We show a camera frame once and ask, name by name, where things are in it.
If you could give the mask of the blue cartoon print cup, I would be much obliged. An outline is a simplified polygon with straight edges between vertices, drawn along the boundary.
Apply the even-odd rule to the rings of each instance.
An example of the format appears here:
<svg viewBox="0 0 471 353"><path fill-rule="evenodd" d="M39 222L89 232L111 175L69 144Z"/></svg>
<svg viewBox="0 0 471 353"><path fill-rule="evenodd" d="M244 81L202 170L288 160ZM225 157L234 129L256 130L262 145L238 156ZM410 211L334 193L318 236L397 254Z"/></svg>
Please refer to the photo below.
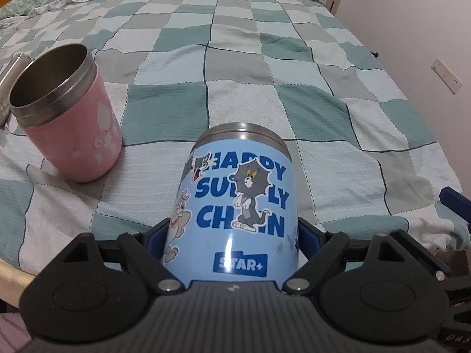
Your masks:
<svg viewBox="0 0 471 353"><path fill-rule="evenodd" d="M298 267L295 171L287 144L257 124L208 129L184 165L162 264L194 281L273 281Z"/></svg>

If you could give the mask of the pink steel cup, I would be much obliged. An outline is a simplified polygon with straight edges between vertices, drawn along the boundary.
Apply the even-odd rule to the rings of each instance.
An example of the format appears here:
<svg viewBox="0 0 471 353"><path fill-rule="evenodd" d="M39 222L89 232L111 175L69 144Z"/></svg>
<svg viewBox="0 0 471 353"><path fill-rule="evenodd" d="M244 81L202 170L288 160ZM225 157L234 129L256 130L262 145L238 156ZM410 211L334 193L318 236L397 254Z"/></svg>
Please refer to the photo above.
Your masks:
<svg viewBox="0 0 471 353"><path fill-rule="evenodd" d="M65 178L90 182L120 155L122 135L97 63L80 43L35 58L9 92L11 111Z"/></svg>

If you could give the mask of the green checkered bed blanket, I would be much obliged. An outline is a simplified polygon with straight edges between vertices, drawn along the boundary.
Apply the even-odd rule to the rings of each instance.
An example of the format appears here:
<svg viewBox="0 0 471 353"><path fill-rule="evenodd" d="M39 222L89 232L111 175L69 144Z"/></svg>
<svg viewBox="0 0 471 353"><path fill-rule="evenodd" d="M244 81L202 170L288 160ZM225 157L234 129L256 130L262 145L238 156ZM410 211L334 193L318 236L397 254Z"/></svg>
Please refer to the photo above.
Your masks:
<svg viewBox="0 0 471 353"><path fill-rule="evenodd" d="M207 128L270 128L294 160L298 212L354 238L405 229L467 249L439 201L460 188L434 134L361 42L312 0L91 0L1 29L1 63L90 49L124 148L104 179L63 181L14 121L1 130L1 258L39 272L77 234L110 239L171 213Z"/></svg>

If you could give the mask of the stainless steel bottle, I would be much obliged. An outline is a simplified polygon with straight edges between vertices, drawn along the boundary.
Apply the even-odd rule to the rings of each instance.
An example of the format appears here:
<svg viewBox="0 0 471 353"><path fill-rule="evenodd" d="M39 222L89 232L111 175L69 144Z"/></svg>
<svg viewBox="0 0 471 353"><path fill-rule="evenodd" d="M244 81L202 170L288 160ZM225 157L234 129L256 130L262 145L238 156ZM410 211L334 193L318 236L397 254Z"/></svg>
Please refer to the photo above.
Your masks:
<svg viewBox="0 0 471 353"><path fill-rule="evenodd" d="M19 78L21 72L29 65L31 58L27 54L16 54L1 72L0 76L0 124L3 128L10 116L9 96L15 81Z"/></svg>

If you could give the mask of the white wall socket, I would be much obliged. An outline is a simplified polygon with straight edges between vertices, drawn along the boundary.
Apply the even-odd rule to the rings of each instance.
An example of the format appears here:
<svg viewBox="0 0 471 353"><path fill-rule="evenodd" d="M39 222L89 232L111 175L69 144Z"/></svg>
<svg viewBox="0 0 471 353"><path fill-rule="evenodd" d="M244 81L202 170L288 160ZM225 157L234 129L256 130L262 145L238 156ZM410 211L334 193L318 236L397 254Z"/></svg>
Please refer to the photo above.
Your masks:
<svg viewBox="0 0 471 353"><path fill-rule="evenodd" d="M461 88L461 81L448 69L448 67L438 58L431 65L431 69L439 76L448 89L456 94Z"/></svg>

